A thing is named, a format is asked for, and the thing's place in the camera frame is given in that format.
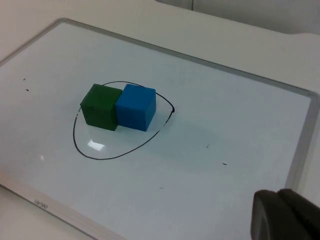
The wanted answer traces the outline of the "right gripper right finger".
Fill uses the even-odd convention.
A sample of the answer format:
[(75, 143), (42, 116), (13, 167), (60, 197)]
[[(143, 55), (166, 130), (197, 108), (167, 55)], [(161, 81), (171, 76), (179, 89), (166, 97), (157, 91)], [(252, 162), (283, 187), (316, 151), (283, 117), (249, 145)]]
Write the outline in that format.
[(295, 217), (311, 238), (319, 240), (320, 208), (292, 189), (281, 189), (277, 193), (289, 205)]

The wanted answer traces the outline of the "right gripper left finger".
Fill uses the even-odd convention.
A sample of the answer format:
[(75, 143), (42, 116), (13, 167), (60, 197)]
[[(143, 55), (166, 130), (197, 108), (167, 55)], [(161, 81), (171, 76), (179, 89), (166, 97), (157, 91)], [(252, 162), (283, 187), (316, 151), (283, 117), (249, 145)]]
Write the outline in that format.
[(252, 240), (310, 240), (289, 205), (276, 192), (254, 194), (250, 224)]

